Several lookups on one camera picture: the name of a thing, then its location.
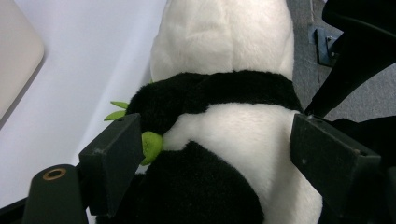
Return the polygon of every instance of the gray carpet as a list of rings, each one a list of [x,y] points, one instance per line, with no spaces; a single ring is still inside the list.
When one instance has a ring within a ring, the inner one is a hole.
[[[324,27],[326,31],[341,34],[321,19],[322,0],[288,0],[295,33],[294,87],[306,108],[331,68],[317,63],[316,46],[312,39],[312,27]],[[343,103],[331,111],[325,119],[340,118],[363,121],[396,115],[396,64],[352,92]]]

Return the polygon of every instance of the stuffed panda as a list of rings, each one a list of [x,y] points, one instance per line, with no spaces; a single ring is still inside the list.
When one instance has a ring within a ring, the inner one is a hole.
[[[101,223],[318,223],[290,161],[293,31],[285,0],[170,0],[132,98],[161,153]]]

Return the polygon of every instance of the panda body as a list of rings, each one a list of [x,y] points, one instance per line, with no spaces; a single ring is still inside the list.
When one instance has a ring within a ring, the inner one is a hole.
[[[258,195],[263,223],[316,224],[321,196],[290,161],[295,113],[278,105],[212,105],[180,116],[164,135],[164,150],[193,141],[231,164]]]

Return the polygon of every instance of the white surface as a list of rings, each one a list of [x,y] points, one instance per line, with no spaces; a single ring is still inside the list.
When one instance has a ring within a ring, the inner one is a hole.
[[[44,46],[13,0],[0,1],[0,119],[43,58]]]
[[[0,207],[27,196],[31,178],[78,153],[149,81],[149,52],[165,0],[17,0],[42,37],[44,63],[0,130]]]

